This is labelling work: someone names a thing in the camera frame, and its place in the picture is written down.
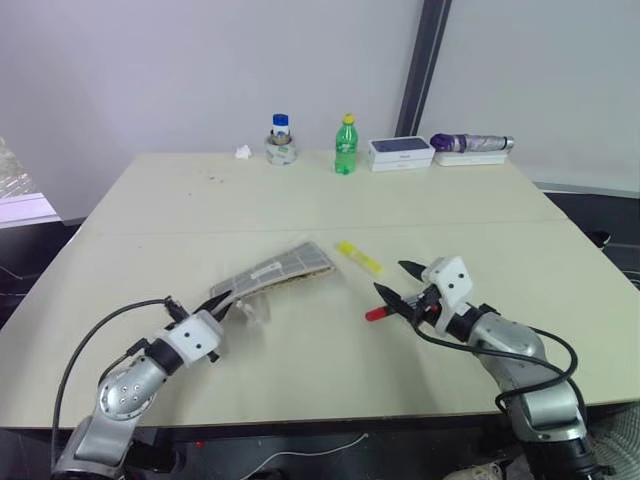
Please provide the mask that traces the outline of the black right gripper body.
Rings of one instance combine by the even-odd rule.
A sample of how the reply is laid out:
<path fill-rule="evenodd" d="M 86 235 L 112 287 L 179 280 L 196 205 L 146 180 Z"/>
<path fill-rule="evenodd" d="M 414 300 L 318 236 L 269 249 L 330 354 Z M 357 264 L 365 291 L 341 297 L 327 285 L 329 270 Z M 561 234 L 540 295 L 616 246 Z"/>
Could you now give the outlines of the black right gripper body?
<path fill-rule="evenodd" d="M 421 293 L 404 298 L 408 305 L 407 320 L 412 327 L 427 324 L 434 327 L 441 315 L 441 294 L 435 285 L 430 285 Z"/>

